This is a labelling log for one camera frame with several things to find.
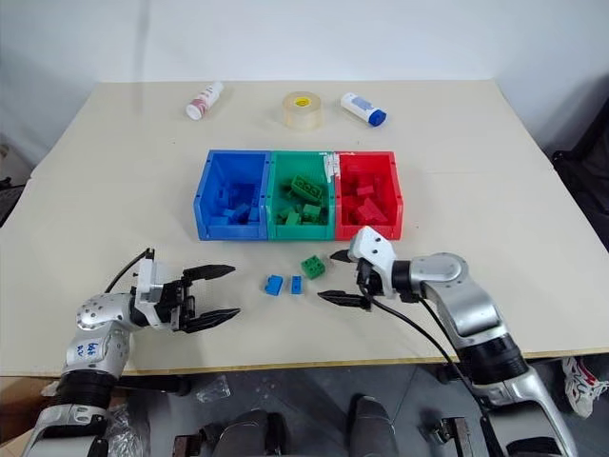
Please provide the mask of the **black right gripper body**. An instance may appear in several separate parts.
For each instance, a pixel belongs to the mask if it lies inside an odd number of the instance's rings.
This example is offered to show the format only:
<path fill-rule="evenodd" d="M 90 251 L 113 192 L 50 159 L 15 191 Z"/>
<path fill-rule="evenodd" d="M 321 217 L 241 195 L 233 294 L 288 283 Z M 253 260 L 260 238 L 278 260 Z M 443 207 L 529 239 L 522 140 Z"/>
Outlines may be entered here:
<path fill-rule="evenodd" d="M 365 259 L 358 261 L 356 284 L 363 296 L 361 308 L 364 310 L 371 310 L 371 297 L 384 296 L 383 282 L 380 274 Z"/>

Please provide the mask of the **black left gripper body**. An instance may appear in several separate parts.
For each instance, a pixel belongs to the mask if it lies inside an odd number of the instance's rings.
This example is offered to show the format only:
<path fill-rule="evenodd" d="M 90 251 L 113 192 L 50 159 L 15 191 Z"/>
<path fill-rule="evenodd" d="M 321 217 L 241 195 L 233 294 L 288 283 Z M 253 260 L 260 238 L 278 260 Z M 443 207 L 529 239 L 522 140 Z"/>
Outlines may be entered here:
<path fill-rule="evenodd" d="M 188 279 L 165 283 L 159 302 L 154 306 L 162 324 L 172 331 L 195 331 L 195 299 L 189 294 Z"/>

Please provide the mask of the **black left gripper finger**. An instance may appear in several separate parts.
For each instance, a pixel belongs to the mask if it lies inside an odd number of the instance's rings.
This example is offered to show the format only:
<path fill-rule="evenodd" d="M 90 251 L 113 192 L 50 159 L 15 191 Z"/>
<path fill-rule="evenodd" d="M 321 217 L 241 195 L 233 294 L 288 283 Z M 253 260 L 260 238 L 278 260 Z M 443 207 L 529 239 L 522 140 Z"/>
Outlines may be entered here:
<path fill-rule="evenodd" d="M 210 328 L 218 327 L 240 313 L 239 308 L 217 309 L 202 313 L 198 317 L 186 318 L 182 323 L 182 331 L 195 333 Z"/>
<path fill-rule="evenodd" d="M 235 270 L 235 267 L 228 265 L 204 265 L 183 270 L 185 281 L 195 282 L 199 280 L 213 280 L 223 277 Z"/>

